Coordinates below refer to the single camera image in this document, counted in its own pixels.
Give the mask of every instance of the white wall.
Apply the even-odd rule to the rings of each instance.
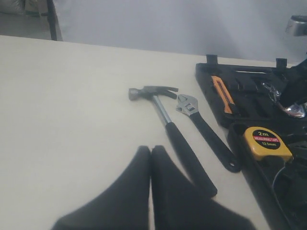
[[[305,58],[307,0],[54,0],[64,41],[227,58]]]

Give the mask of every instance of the tape measure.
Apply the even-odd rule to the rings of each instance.
[[[292,153],[282,139],[273,131],[263,127],[250,127],[244,135],[255,160],[260,161],[265,156],[279,156],[285,161],[292,158]]]

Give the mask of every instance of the black tool case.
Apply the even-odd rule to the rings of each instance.
[[[287,59],[276,59],[276,67],[235,66],[218,64],[216,55],[207,55],[207,63],[196,65],[196,79],[217,121],[228,128],[235,121],[275,121],[302,123],[307,127],[307,117],[289,117],[271,101],[263,82],[274,85],[282,92],[290,78],[298,76],[289,69]],[[213,86],[211,76],[220,77],[230,92],[238,110],[237,114],[224,112],[224,103]]]
[[[307,117],[289,117],[261,84],[269,83],[282,92],[289,78],[298,74],[286,66],[282,58],[276,59],[274,68],[221,65],[216,55],[207,55],[207,63],[196,65],[196,79],[218,123],[229,129],[230,148],[242,161],[244,176],[271,228],[303,230],[307,229]],[[238,113],[224,112],[212,76],[223,80]],[[291,166],[283,169],[284,161],[275,156],[256,161],[243,137],[249,127],[278,134],[294,156]]]

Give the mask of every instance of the orange utility knife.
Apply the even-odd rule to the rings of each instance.
[[[223,80],[217,76],[211,77],[216,91],[224,102],[224,112],[228,114],[238,113],[234,100],[232,100],[232,97],[230,96],[228,89],[224,85]]]

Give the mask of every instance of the wrench handle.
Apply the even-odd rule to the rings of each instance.
[[[196,128],[199,130],[203,138],[206,140],[210,148],[215,153],[223,166],[232,173],[237,173],[241,170],[239,160],[219,138],[219,136],[205,122],[199,112],[190,115]]]
[[[177,126],[173,123],[167,123],[165,126],[167,135],[175,149],[175,152],[188,173],[190,179],[202,192],[208,197],[214,197],[217,189],[209,176],[205,172],[197,156],[182,136]]]

